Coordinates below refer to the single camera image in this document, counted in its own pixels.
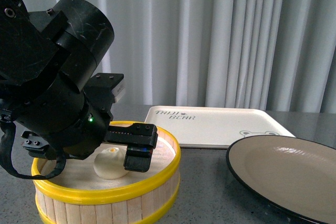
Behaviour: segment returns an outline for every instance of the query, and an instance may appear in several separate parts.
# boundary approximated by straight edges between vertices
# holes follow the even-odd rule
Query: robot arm
[[[9,173],[20,177],[10,159],[14,121],[30,130],[23,147],[31,156],[57,160],[51,177],[67,158],[85,159],[102,142],[128,145],[126,169],[149,169],[155,125],[109,126],[123,74],[91,77],[114,40],[101,11],[84,0],[60,0],[29,13],[22,0],[0,0],[0,30],[0,163]]]

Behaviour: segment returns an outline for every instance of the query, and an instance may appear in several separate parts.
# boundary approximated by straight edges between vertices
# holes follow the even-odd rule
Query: green led light
[[[89,115],[88,121],[89,121],[90,123],[93,122],[93,116],[92,116],[92,114]]]

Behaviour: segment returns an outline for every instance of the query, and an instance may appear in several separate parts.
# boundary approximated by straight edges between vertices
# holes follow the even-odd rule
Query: gray countertop
[[[114,120],[144,121],[151,106],[114,104]],[[336,148],[336,114],[269,112],[296,137]],[[18,126],[13,164],[30,174],[32,158],[20,146]],[[245,189],[229,172],[226,150],[183,148],[177,200],[158,223],[303,223],[268,205]],[[0,224],[42,224],[35,206],[32,181],[8,175],[0,168]]]

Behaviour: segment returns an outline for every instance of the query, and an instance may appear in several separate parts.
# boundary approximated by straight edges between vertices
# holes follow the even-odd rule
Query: plate
[[[146,123],[171,132],[181,147],[225,148],[242,137],[294,136],[266,112],[254,109],[154,106]]]
[[[289,214],[336,223],[336,150],[287,136],[233,143],[226,162],[244,186]]]

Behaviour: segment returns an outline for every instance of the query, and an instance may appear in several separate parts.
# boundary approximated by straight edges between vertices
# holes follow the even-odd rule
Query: yellow band
[[[115,121],[111,124],[133,124],[130,121]],[[176,155],[171,163],[154,176],[140,182],[112,189],[80,190],[58,186],[47,180],[34,180],[36,189],[44,195],[69,204],[100,205],[125,201],[144,195],[163,185],[177,171],[181,159],[181,149],[176,138],[168,131],[157,127],[159,131],[169,135],[176,144]],[[31,167],[32,175],[39,175],[38,159],[35,158]]]
[[[176,198],[177,198],[177,193],[179,192],[178,188],[179,188],[179,184],[180,184],[180,178],[178,181],[178,186],[173,194],[173,196],[159,209],[157,210],[155,213],[153,213],[152,215],[147,216],[146,218],[136,222],[135,224],[150,224],[150,223],[154,223],[156,221],[158,221],[160,218],[162,218],[166,212],[168,212],[168,210],[173,206]],[[44,224],[56,224],[55,222],[51,221],[41,210],[39,204],[38,204],[38,200],[37,200],[37,196],[35,196],[35,202],[36,202],[36,206],[37,206],[37,210],[38,213],[40,214],[41,220]]]

